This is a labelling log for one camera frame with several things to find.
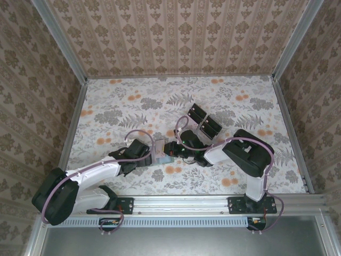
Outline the grey metal sheet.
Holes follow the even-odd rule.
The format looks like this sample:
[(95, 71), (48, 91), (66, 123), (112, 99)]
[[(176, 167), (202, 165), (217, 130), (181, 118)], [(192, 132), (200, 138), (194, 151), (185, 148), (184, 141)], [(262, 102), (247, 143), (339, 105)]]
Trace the grey metal sheet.
[(312, 217), (283, 217), (271, 230), (246, 228), (52, 228), (41, 256), (326, 256)]

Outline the aluminium table edge rail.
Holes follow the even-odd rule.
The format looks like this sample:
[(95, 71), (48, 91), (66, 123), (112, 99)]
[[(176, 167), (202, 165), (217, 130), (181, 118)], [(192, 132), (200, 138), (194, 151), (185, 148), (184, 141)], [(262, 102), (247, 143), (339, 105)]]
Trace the aluminium table edge rail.
[(272, 76), (270, 78), (272, 81), (272, 85), (274, 88), (275, 95), (276, 95), (277, 100), (278, 100), (278, 104), (279, 104), (279, 108), (280, 108), (281, 113), (282, 113), (282, 117), (283, 117), (286, 129), (287, 129), (287, 133), (288, 133), (288, 136), (290, 139), (290, 143), (291, 143), (291, 146), (293, 149), (293, 153), (294, 153), (295, 158), (296, 158), (298, 169), (300, 171), (302, 180), (304, 181), (304, 184), (305, 184), (306, 191), (309, 194), (314, 194), (315, 191), (314, 191), (314, 188), (312, 185), (312, 181), (311, 181), (311, 178), (310, 178), (309, 173), (308, 173), (308, 169), (307, 169), (305, 161), (304, 161), (304, 157), (303, 157), (303, 154), (302, 154), (302, 151), (301, 151), (301, 148), (300, 148), (300, 145), (299, 145), (296, 133), (295, 133), (293, 123), (292, 123), (291, 118), (290, 118), (290, 113), (289, 113), (289, 110), (287, 108), (285, 98), (283, 96), (280, 84)]
[(87, 83), (82, 85), (80, 88), (75, 110), (74, 110), (74, 113), (70, 122), (68, 134), (67, 134), (64, 146), (63, 146), (62, 154), (61, 154), (59, 165), (58, 165), (58, 167), (61, 168), (62, 170), (67, 169), (67, 165), (68, 165), (68, 161), (69, 161), (69, 157), (70, 157), (70, 153), (72, 149), (72, 144), (73, 144), (75, 134), (77, 131), (77, 125), (79, 122), (79, 118), (82, 112), (82, 107), (83, 107), (85, 97), (86, 97), (86, 92), (87, 92)]

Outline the pink credit card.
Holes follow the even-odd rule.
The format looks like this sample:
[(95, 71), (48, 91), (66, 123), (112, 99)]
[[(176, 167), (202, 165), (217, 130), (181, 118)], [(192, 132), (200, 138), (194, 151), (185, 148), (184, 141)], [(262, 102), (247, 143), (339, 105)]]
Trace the pink credit card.
[(163, 158), (166, 156), (166, 154), (164, 153), (164, 146), (165, 146), (164, 139), (157, 140), (155, 142), (155, 157), (156, 158)]

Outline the clear acrylic card stand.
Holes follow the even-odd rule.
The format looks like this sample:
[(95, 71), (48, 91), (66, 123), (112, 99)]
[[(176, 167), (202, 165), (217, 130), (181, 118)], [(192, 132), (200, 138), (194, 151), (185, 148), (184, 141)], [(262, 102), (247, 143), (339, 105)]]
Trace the clear acrylic card stand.
[(208, 114), (206, 114), (206, 116), (202, 119), (202, 121), (201, 121), (200, 124), (195, 123), (195, 122), (188, 116), (188, 118), (189, 118), (189, 122), (188, 122), (188, 125), (189, 125), (189, 126), (188, 126), (188, 128), (192, 129), (193, 132), (194, 132), (200, 139), (203, 139), (203, 140), (205, 139), (205, 140), (212, 141), (213, 139), (215, 139), (215, 138), (219, 135), (219, 133), (221, 132), (222, 128), (221, 128), (220, 130), (216, 130), (216, 131), (218, 132), (218, 135), (215, 136), (214, 138), (211, 139), (211, 138), (207, 137), (204, 133), (202, 133), (202, 132), (200, 131), (200, 127), (201, 127), (201, 125), (202, 125), (203, 123), (206, 122), (207, 116), (208, 116)]

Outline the small black connector board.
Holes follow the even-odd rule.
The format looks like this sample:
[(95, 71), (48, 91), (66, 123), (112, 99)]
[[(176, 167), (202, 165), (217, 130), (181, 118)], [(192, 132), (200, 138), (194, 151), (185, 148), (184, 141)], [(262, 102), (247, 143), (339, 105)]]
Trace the small black connector board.
[(113, 226), (116, 227), (120, 224), (121, 217), (114, 217), (114, 218), (100, 218), (99, 225), (100, 226)]
[(266, 217), (248, 217), (248, 225), (257, 229), (264, 229), (266, 226)]

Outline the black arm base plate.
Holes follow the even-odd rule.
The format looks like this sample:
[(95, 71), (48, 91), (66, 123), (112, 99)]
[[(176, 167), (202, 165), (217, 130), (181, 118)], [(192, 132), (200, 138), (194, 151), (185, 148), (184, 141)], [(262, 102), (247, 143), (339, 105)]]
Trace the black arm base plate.
[(230, 214), (275, 214), (277, 206), (273, 197), (264, 196), (256, 202), (247, 196), (229, 197), (228, 208)]
[(134, 198), (117, 197), (109, 199), (108, 203), (96, 210), (87, 210), (87, 214), (112, 214), (113, 211), (119, 211), (123, 214), (132, 214), (134, 208)]

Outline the aluminium frame bar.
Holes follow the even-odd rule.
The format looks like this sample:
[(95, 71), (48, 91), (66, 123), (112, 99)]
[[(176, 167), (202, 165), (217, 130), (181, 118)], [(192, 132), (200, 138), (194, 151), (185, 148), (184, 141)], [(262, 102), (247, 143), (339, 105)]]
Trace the aluminium frame bar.
[(36, 223), (34, 225), (24, 256), (40, 256), (46, 233), (47, 225), (43, 223)]
[(341, 256), (341, 243), (328, 212), (319, 209), (315, 216), (323, 247), (327, 256)]

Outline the long aluminium mounting rail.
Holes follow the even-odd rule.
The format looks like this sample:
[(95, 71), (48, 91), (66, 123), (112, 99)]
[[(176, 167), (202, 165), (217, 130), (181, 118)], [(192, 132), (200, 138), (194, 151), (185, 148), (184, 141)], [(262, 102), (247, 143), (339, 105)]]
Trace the long aluminium mounting rail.
[[(230, 197), (237, 195), (134, 195), (133, 216), (218, 216), (229, 215)], [(319, 215), (329, 213), (326, 199), (318, 194), (279, 194), (277, 210), (284, 202), (284, 216)]]

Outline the aluminium frame post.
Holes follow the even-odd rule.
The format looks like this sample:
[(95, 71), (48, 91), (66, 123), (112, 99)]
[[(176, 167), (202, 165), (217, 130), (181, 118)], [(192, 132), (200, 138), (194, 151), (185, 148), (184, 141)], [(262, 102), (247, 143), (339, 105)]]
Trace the aluminium frame post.
[(309, 0), (272, 73), (273, 79), (275, 81), (278, 81), (284, 73), (290, 60), (293, 58), (294, 53), (303, 40), (307, 30), (309, 29), (312, 21), (318, 13), (321, 5), (323, 4), (323, 1), (324, 0)]
[(78, 61), (75, 51), (71, 47), (71, 44), (68, 42), (66, 33), (63, 32), (57, 19), (52, 13), (51, 8), (48, 6), (47, 1), (46, 0), (31, 1), (36, 10), (38, 11), (39, 15), (45, 22), (49, 32), (56, 41), (63, 56), (67, 60), (69, 66), (71, 67), (81, 86), (84, 86), (86, 84), (87, 75), (85, 74), (85, 71), (81, 66), (80, 62)]

